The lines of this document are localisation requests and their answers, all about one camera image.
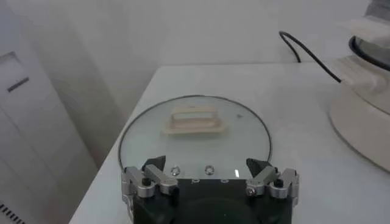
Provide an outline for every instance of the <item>metal clamp jaw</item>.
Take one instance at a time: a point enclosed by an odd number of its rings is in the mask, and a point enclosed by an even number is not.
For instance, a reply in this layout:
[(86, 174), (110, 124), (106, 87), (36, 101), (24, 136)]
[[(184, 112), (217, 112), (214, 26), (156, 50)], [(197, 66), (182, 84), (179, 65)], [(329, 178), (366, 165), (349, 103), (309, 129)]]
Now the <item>metal clamp jaw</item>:
[(286, 169), (282, 174), (279, 174), (275, 167), (267, 166), (246, 183), (246, 194), (250, 197), (263, 195), (267, 189), (273, 198), (285, 199), (289, 197), (292, 198), (294, 206), (298, 204), (299, 175), (293, 169)]
[(177, 189), (177, 180), (166, 176), (154, 165), (146, 165), (144, 172), (135, 166), (126, 167), (121, 175), (122, 200), (127, 205), (130, 219), (133, 219), (133, 196), (150, 198), (155, 195), (156, 186), (162, 194), (171, 195)]
[(269, 193), (274, 198), (292, 198), (293, 205), (297, 205), (299, 197), (299, 174), (293, 169), (286, 169), (278, 179), (269, 185)]

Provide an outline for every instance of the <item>vent grille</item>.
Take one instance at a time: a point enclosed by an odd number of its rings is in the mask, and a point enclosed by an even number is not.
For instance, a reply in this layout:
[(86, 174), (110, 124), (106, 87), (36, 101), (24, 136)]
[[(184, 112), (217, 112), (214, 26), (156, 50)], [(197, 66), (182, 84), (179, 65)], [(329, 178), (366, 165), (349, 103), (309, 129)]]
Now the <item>vent grille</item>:
[(0, 214), (8, 218), (11, 223), (16, 224), (27, 224), (21, 220), (11, 209), (9, 209), (5, 204), (0, 202)]

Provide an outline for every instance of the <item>silver metal bracket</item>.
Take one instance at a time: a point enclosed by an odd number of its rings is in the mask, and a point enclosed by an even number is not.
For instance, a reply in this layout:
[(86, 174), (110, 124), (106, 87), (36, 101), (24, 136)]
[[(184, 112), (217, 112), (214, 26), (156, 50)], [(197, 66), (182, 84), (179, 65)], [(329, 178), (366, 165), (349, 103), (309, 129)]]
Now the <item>silver metal bracket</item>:
[(155, 183), (145, 181), (147, 177), (135, 166), (126, 167), (122, 173), (122, 194), (149, 198), (154, 195)]
[(269, 185), (271, 197), (284, 199), (292, 198), (294, 206), (298, 204), (299, 175), (293, 169), (286, 169), (278, 179)]
[(265, 186), (277, 178), (274, 167), (265, 167), (257, 176), (246, 181), (246, 194), (255, 197), (264, 194)]
[(177, 188), (177, 180), (175, 178), (168, 177), (154, 165), (147, 165), (145, 167), (144, 174), (160, 186), (162, 194), (171, 195), (173, 190)]

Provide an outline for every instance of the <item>black rubber rim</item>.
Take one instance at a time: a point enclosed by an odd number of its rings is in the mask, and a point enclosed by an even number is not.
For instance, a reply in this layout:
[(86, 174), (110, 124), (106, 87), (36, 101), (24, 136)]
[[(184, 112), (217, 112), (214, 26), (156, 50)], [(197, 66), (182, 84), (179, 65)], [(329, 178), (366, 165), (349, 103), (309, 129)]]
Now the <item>black rubber rim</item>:
[(120, 140), (119, 140), (119, 146), (118, 146), (118, 162), (119, 162), (119, 167), (121, 168), (122, 171), (124, 171), (124, 168), (123, 168), (123, 164), (122, 164), (122, 159), (121, 159), (121, 149), (122, 149), (122, 142), (123, 142), (123, 139), (127, 133), (127, 131), (129, 131), (130, 127), (134, 124), (135, 121), (137, 121), (142, 115), (144, 115), (145, 113), (147, 113), (148, 111), (150, 111), (151, 109), (163, 104), (163, 103), (166, 103), (166, 102), (169, 102), (169, 101), (173, 101), (173, 100), (177, 100), (177, 99), (182, 99), (182, 98), (190, 98), (190, 97), (211, 97), (211, 98), (216, 98), (216, 99), (222, 99), (222, 100), (226, 100), (228, 102), (231, 102), (231, 103), (235, 103), (239, 106), (242, 106), (243, 108), (247, 109), (250, 113), (252, 113), (264, 126), (265, 130), (266, 130), (266, 133), (268, 135), (268, 141), (269, 141), (269, 153), (268, 153), (268, 159), (267, 161), (270, 162), (271, 161), (271, 158), (272, 158), (272, 139), (271, 139), (271, 135), (269, 134), (269, 130), (267, 128), (267, 125), (263, 122), (263, 120), (259, 117), (259, 115), (257, 115), (254, 111), (252, 111), (249, 107), (239, 103), (239, 102), (236, 102), (234, 100), (230, 100), (228, 98), (225, 98), (225, 97), (220, 97), (220, 96), (208, 96), (208, 95), (187, 95), (187, 96), (180, 96), (180, 97), (176, 97), (176, 98), (173, 98), (173, 99), (169, 99), (169, 100), (166, 100), (166, 101), (162, 101), (160, 103), (157, 103), (151, 107), (149, 107), (148, 109), (144, 110), (142, 113), (140, 113), (137, 117), (135, 117), (135, 119), (133, 119), (131, 121), (131, 123), (126, 127), (126, 129), (124, 130), (123, 134), (121, 135), (120, 137)]
[(353, 53), (355, 53), (357, 56), (359, 56), (359, 58), (362, 58), (363, 60), (368, 61), (369, 63), (371, 63), (375, 66), (378, 66), (379, 68), (390, 71), (390, 65), (383, 63), (381, 61), (378, 61), (377, 59), (374, 59), (370, 55), (367, 55), (366, 53), (364, 53), (356, 44), (356, 37), (355, 36), (349, 40), (349, 48), (351, 49), (351, 51), (353, 51)]

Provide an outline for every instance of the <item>black knob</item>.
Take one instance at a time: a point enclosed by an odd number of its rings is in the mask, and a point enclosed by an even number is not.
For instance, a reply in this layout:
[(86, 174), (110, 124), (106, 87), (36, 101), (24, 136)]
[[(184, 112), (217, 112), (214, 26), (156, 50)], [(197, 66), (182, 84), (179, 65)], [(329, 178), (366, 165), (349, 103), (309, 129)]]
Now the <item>black knob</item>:
[(283, 182), (282, 179), (276, 179), (276, 180), (274, 181), (274, 186), (275, 186), (275, 187), (283, 187), (283, 185), (284, 185), (284, 182)]
[(142, 178), (142, 185), (148, 187), (148, 186), (152, 185), (152, 180), (148, 177)]

